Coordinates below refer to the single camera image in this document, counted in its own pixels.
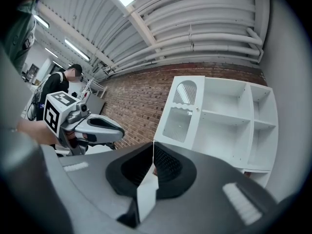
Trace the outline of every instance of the ceiling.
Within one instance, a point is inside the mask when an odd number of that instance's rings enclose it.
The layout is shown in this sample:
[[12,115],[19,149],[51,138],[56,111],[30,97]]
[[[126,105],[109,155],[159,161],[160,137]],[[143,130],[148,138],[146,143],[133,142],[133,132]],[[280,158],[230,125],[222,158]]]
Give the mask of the ceiling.
[[[40,0],[36,40],[64,67],[79,63],[97,81],[116,73],[181,62],[257,67],[269,0]],[[90,61],[69,48],[70,40]]]

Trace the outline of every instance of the brick wall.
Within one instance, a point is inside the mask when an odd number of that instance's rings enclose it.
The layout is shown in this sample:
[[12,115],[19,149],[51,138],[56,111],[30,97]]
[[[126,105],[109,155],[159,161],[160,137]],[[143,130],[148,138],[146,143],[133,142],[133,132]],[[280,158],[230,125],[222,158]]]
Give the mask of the brick wall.
[[237,79],[267,85],[261,70],[229,64],[190,63],[142,70],[102,83],[107,86],[101,112],[125,130],[117,148],[152,141],[175,76]]

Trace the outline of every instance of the white cabinet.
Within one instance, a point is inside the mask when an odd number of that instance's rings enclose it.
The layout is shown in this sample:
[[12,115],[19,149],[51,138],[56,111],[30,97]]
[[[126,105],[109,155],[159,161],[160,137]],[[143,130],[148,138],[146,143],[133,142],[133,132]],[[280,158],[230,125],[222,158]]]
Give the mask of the white cabinet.
[[278,141],[273,91],[238,80],[175,77],[155,140],[220,158],[265,186]]

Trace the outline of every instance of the cabinet door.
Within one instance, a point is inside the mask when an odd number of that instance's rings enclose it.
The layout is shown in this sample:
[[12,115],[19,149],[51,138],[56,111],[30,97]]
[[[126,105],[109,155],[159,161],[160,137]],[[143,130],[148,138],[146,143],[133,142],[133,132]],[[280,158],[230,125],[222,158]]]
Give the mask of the cabinet door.
[[204,86],[204,76],[175,77],[155,141],[192,149],[201,114]]

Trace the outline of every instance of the black shirt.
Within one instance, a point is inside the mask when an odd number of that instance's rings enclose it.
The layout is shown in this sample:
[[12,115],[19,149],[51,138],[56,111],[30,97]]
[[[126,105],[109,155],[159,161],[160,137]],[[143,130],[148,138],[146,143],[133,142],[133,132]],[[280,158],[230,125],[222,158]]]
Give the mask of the black shirt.
[[53,74],[48,78],[48,80],[46,81],[42,89],[41,99],[40,99],[41,104],[45,103],[45,98],[47,97],[48,94],[60,92],[60,91],[64,91],[68,93],[69,82],[66,79],[65,74],[63,72],[62,74],[63,74],[62,83],[60,83],[59,74]]

